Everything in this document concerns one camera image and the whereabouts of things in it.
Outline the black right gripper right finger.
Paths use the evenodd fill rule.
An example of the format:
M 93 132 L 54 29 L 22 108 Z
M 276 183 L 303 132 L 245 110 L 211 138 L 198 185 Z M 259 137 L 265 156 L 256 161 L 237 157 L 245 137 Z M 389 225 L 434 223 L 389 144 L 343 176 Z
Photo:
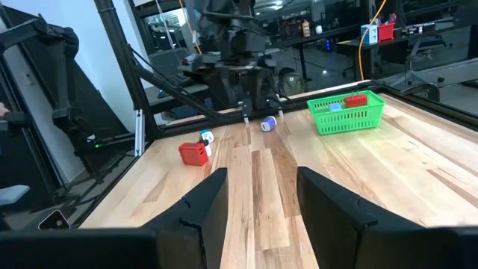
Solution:
M 297 169 L 301 215 L 320 269 L 446 269 L 446 238 L 308 167 Z

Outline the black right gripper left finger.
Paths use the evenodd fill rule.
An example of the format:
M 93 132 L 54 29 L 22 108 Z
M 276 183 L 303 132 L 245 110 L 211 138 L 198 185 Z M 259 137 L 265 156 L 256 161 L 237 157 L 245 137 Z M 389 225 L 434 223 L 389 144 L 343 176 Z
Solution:
M 220 269 L 229 213 L 228 170 L 215 170 L 147 223 L 158 269 Z

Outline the small blue round adapter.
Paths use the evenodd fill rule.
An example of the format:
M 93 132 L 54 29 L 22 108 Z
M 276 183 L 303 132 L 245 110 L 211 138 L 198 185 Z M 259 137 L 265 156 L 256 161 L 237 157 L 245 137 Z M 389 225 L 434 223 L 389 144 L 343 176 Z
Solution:
M 261 122 L 260 122 L 260 127 L 263 132 L 270 132 L 274 130 L 274 128 L 277 126 L 277 121 L 274 116 L 268 116 L 265 117 Z

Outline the large red wall charger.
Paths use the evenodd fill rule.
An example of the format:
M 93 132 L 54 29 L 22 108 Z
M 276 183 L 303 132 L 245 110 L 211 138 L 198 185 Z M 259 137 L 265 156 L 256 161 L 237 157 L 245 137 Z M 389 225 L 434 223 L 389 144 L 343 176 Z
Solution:
M 203 143 L 183 143 L 179 147 L 181 159 L 186 165 L 202 166 L 208 162 Z

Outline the green plastic basket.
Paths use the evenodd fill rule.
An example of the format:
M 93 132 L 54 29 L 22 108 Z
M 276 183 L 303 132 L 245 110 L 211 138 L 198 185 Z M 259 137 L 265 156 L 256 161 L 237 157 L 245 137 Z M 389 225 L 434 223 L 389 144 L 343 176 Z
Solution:
M 366 94 L 367 105 L 346 108 L 344 98 L 355 94 Z M 340 103 L 342 110 L 331 112 L 329 105 Z M 371 90 L 357 91 L 307 101 L 308 108 L 320 135 L 371 129 L 379 125 L 386 101 Z

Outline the black clamp with white tip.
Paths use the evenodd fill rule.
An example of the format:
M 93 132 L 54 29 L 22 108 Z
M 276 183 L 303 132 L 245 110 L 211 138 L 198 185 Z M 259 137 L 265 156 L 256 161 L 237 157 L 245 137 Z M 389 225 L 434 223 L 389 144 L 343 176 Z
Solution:
M 238 103 L 243 121 L 246 126 L 249 125 L 249 116 L 252 112 L 252 101 L 249 98 L 245 98 Z
M 271 108 L 275 108 L 278 111 L 278 115 L 283 118 L 283 105 L 280 101 L 279 94 L 271 93 L 267 97 L 267 102 Z

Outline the grey backpack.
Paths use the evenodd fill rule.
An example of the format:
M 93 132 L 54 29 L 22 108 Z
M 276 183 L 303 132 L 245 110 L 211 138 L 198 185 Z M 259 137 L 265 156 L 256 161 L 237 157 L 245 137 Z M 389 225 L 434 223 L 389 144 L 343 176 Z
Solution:
M 283 96 L 304 93 L 305 80 L 300 72 L 290 67 L 284 67 L 279 71 L 279 90 Z

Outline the white blue box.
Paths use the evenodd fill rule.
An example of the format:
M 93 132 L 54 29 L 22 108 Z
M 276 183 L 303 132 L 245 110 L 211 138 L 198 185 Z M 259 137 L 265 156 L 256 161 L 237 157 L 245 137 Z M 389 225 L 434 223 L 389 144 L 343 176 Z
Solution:
M 363 39 L 363 44 L 378 43 L 378 26 L 376 24 L 362 25 L 361 38 Z

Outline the red storage bin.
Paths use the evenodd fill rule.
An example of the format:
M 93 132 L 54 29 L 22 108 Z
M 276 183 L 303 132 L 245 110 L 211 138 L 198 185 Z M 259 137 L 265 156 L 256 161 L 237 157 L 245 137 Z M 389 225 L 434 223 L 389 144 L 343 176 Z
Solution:
M 395 23 L 390 22 L 388 24 L 381 24 L 377 27 L 379 43 L 394 40 L 394 26 Z

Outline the silver aluminium bracket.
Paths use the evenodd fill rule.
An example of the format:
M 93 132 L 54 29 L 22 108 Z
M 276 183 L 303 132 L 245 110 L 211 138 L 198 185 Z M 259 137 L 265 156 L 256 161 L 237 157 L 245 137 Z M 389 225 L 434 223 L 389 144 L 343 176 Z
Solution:
M 145 149 L 145 119 L 142 109 L 136 111 L 134 156 L 140 157 Z

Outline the black frame clamp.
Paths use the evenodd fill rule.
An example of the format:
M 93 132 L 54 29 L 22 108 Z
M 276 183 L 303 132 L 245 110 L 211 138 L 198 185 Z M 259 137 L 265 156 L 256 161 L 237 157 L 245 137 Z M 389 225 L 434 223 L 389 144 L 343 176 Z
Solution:
M 401 90 L 400 94 L 402 96 L 411 96 L 414 94 L 421 94 L 429 100 L 434 102 L 440 101 L 440 90 L 436 84 L 433 83 L 422 83 L 416 84 L 411 87 L 406 88 L 405 90 Z

